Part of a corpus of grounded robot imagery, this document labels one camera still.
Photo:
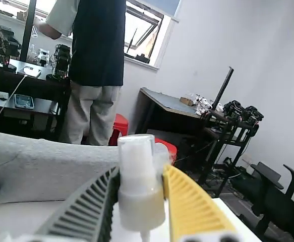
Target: white shirt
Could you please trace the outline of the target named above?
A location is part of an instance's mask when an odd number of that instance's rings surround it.
[[[77,15],[80,0],[56,0],[46,18],[46,23],[59,33],[69,36]]]

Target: white spray pump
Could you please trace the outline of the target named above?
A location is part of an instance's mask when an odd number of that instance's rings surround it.
[[[142,242],[148,242],[150,230],[165,220],[162,182],[154,165],[154,136],[124,136],[117,143],[121,224],[127,230],[140,232]]]

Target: red stool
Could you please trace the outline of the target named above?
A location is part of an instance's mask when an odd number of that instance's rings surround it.
[[[121,114],[116,114],[114,125],[113,125],[113,133],[108,142],[109,146],[117,146],[117,139],[121,133],[122,136],[128,134],[129,122],[123,117]]]
[[[155,143],[162,143],[167,147],[167,149],[169,151],[169,154],[170,154],[170,157],[172,159],[171,164],[174,164],[175,160],[176,160],[176,156],[177,156],[177,148],[176,148],[176,146],[172,145],[171,143],[166,142],[165,140],[161,140],[161,139],[158,139],[158,138],[155,138]]]

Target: open window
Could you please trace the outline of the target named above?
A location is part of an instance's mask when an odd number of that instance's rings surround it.
[[[37,0],[35,14],[45,19],[55,2],[56,0]],[[30,0],[0,0],[0,13],[16,18],[18,12],[28,9],[29,3]],[[150,64],[153,65],[169,21],[170,17],[136,0],[127,0],[125,55],[145,63],[150,61]]]

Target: man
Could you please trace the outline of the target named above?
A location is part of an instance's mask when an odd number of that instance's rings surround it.
[[[73,32],[72,92],[61,142],[80,144],[90,123],[88,143],[108,145],[123,85],[125,13],[125,0],[57,0],[45,22],[34,19],[52,39]]]

